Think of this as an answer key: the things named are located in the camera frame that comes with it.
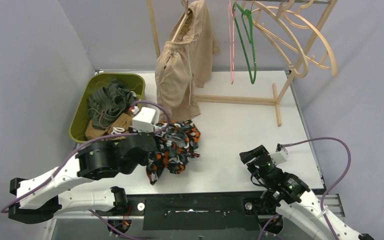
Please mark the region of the camouflage patterned shorts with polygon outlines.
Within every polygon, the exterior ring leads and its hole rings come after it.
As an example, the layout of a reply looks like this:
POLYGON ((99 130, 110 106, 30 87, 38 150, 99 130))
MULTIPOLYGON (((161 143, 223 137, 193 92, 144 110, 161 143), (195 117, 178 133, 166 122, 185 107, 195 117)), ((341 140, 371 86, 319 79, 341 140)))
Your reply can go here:
POLYGON ((200 157, 198 152, 201 133, 192 120, 163 121, 154 125, 161 132, 154 135, 156 150, 148 155, 146 174, 154 185, 167 169, 171 174, 180 174, 190 159, 200 157))

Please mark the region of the green hanger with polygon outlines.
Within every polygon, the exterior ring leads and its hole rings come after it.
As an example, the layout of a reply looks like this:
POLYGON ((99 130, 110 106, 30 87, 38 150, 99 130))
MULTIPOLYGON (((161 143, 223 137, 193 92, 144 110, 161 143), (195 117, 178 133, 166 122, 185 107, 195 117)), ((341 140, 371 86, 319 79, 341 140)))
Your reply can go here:
POLYGON ((243 8, 237 2, 233 3, 231 12, 242 47, 249 80, 253 85, 256 82, 257 77, 257 58, 255 52, 252 12, 248 8, 243 8))

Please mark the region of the beige shorts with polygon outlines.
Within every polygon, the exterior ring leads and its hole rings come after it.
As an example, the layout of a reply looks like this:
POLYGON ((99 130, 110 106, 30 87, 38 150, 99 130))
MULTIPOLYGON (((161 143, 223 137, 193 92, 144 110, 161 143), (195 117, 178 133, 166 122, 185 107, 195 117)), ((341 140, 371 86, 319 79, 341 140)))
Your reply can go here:
POLYGON ((219 53, 208 4, 193 1, 156 61, 157 104, 166 110, 160 113, 160 121, 187 121, 200 115, 194 89, 203 88, 211 79, 213 56, 219 53))

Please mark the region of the brown shorts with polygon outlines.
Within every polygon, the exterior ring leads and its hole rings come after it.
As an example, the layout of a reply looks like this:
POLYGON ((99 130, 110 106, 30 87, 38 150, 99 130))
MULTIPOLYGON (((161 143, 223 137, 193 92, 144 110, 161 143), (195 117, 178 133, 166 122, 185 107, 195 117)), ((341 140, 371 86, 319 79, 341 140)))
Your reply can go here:
POLYGON ((91 140, 101 136, 127 133, 132 125, 132 119, 132 114, 122 113, 115 122, 104 129, 93 127, 93 121, 90 120, 85 130, 85 137, 91 140))

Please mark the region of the olive green plastic basket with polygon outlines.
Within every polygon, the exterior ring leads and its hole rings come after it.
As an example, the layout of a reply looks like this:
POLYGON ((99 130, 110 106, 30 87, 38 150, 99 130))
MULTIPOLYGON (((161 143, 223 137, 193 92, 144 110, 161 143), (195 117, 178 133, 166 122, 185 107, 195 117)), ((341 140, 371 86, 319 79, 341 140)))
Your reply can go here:
POLYGON ((146 82, 140 75, 128 72, 102 72, 96 74, 88 81, 85 87, 68 131, 69 136, 74 142, 83 144, 88 140, 85 132, 90 121, 88 115, 89 97, 99 88, 106 87, 114 79, 127 85, 131 91, 136 93, 140 100, 145 99, 146 82))

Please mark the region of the wooden hanger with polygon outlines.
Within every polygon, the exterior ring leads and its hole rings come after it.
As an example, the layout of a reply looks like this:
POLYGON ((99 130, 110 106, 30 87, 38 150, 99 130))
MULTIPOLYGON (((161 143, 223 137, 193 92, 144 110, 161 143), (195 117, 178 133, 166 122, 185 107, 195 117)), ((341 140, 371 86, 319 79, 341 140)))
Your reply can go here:
POLYGON ((281 19, 281 15, 289 10, 293 5, 295 1, 290 0, 286 3, 282 2, 280 5, 276 8, 277 12, 274 12, 271 10, 269 6, 266 6, 262 4, 260 1, 256 0, 247 0, 242 3, 242 6, 244 7, 246 4, 250 4, 249 8, 252 13, 251 15, 251 23, 262 33, 265 35, 265 37, 269 40, 269 42, 273 45, 273 47, 278 51, 280 56, 284 59, 284 61, 288 64, 289 69, 291 70, 291 73, 295 75, 297 78, 304 78, 309 71, 309 65, 308 60, 306 57, 306 54, 304 53, 304 50, 299 43, 296 36, 293 34, 292 30, 287 26, 287 24, 281 19), (279 26, 280 28, 287 34, 289 39, 292 41, 293 44, 289 44, 287 41, 283 40, 276 34, 269 31, 267 28, 264 27, 264 23, 260 22, 260 15, 262 13, 266 13, 269 17, 271 17, 279 26), (280 44, 283 44, 296 54, 298 54, 298 61, 297 63, 292 63, 292 61, 288 58, 287 54, 283 51, 283 49, 280 47, 280 44))
POLYGON ((279 17, 283 16, 292 26, 294 26, 296 28, 311 29, 312 30, 311 36, 308 39, 307 44, 303 49, 303 53, 301 53, 300 55, 303 56, 304 61, 307 62, 308 61, 307 54, 311 50, 316 39, 320 39, 321 42, 323 43, 324 47, 325 47, 326 52, 320 61, 318 61, 318 62, 312 61, 312 63, 315 64, 316 66, 318 66, 319 68, 322 68, 323 63, 326 60, 326 58, 329 58, 329 60, 330 60, 329 69, 331 70, 331 75, 333 77, 336 76, 338 73, 337 60, 336 60, 336 57, 335 57, 334 52, 332 50, 332 47, 330 46, 327 39, 321 33, 321 30, 322 30, 323 26, 325 25, 327 19, 329 18, 330 14, 332 13, 337 1, 336 0, 327 0, 326 1, 327 6, 326 6, 323 14, 321 15, 321 17, 320 17, 320 19, 316 25, 313 25, 312 23, 310 23, 306 18, 302 17, 302 15, 301 15, 301 11, 303 9, 307 9, 307 8, 311 7, 315 3, 315 1, 314 0, 306 0, 305 4, 301 5, 298 8, 298 10, 291 11, 290 9, 294 5, 294 3, 295 3, 294 0, 290 0, 286 3, 281 3, 278 7, 278 10, 276 13, 276 18, 278 19, 279 17), (293 22, 292 20, 290 20, 287 17, 286 13, 289 13, 289 14, 295 16, 296 18, 300 19, 302 22, 304 22, 304 25, 299 25, 299 24, 293 22))

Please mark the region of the pink hanger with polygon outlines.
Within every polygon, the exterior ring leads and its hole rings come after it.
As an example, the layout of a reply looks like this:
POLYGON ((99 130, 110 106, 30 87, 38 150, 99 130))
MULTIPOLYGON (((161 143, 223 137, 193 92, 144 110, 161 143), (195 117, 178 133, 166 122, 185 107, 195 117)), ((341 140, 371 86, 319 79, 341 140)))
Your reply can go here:
POLYGON ((230 60, 230 84, 235 81, 235 26, 232 1, 228 1, 228 25, 229 25, 229 60, 230 60))

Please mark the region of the dark green shorts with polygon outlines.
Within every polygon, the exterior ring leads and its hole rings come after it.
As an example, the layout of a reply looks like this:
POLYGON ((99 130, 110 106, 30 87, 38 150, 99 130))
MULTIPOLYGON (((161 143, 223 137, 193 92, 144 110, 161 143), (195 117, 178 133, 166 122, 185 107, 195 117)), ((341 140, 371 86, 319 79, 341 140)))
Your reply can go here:
POLYGON ((114 78, 107 86, 99 87, 87 100, 88 118, 95 129, 110 127, 132 103, 139 98, 129 86, 114 78))

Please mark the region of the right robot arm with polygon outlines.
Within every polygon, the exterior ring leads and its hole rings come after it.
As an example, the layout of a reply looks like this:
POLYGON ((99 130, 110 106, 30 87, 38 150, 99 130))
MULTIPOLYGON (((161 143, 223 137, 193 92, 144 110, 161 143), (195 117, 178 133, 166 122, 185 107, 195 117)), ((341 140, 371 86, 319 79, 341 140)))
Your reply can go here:
POLYGON ((265 212, 285 217, 313 240, 372 239, 371 235, 345 224, 297 175, 278 167, 289 158, 288 151, 281 144, 277 145, 274 153, 260 145, 241 152, 239 157, 266 189, 261 196, 261 207, 265 212))

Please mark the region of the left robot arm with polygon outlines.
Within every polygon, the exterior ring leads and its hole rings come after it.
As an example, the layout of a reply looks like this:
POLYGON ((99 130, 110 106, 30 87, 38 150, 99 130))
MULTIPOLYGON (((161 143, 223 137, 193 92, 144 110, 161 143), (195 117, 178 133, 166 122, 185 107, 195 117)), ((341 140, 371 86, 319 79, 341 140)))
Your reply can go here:
POLYGON ((130 209, 125 189, 112 186, 99 191, 73 188, 118 174, 129 175, 137 165, 146 166, 157 150, 153 134, 139 133, 122 140, 94 142, 71 156, 64 166, 32 179, 16 177, 10 193, 17 201, 7 209, 8 218, 24 224, 38 224, 55 215, 76 211, 100 211, 123 215, 130 209))

